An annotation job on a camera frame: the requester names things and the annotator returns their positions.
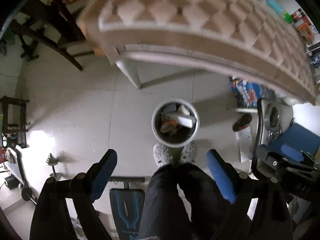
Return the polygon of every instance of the wooden stool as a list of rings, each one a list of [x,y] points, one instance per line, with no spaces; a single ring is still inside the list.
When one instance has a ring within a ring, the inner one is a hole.
[[[3,111],[3,124],[2,124],[2,132],[6,134],[10,133],[19,133],[19,132],[27,132],[26,129],[26,110],[29,100],[23,100],[18,98],[9,98],[4,96],[0,99],[0,103],[2,104]],[[8,123],[8,109],[9,105],[20,106],[20,125]]]

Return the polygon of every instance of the gas stove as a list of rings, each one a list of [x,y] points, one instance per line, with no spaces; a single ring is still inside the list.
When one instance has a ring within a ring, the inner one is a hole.
[[[262,134],[260,144],[268,145],[290,127],[293,110],[291,106],[286,104],[262,99],[261,112]]]

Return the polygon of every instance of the bolt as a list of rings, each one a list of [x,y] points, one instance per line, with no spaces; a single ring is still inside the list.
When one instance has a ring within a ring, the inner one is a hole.
[[[246,179],[246,178],[248,177],[248,175],[245,174],[244,172],[240,172],[240,173],[239,173],[239,177],[240,177],[241,179]]]
[[[84,172],[81,172],[81,173],[79,173],[79,174],[77,175],[77,178],[78,178],[78,179],[84,179],[84,177],[85,177],[85,173],[84,173]]]
[[[50,183],[52,183],[52,182],[54,182],[54,178],[52,178],[52,177],[51,177],[51,178],[48,178],[48,179],[46,180],[46,183],[49,183],[49,184],[50,184]]]
[[[273,182],[273,183],[277,183],[277,182],[278,182],[278,179],[275,178],[275,177],[271,177],[270,180],[271,180],[271,182]]]

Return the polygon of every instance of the blue stripe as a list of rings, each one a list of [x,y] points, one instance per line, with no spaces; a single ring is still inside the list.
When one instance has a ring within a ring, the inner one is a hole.
[[[117,201],[117,207],[118,207],[118,214],[119,214],[120,218],[123,220],[123,222],[126,224],[127,228],[131,228],[129,222],[123,216],[122,207],[120,204],[119,193],[117,191],[115,191],[115,194],[116,194],[116,201]]]
[[[138,204],[138,196],[137,192],[133,192],[133,199],[134,199],[134,210],[135,210],[135,220],[132,224],[133,229],[136,229],[137,222],[139,220],[139,204]]]

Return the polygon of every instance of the diamond pattern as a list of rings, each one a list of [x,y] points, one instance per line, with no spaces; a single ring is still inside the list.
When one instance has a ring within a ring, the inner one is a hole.
[[[260,57],[270,58],[284,73],[314,93],[308,58],[296,32],[270,15],[253,0],[109,0],[101,24],[127,26],[148,21],[146,26],[190,33],[215,33],[226,41],[253,47]]]

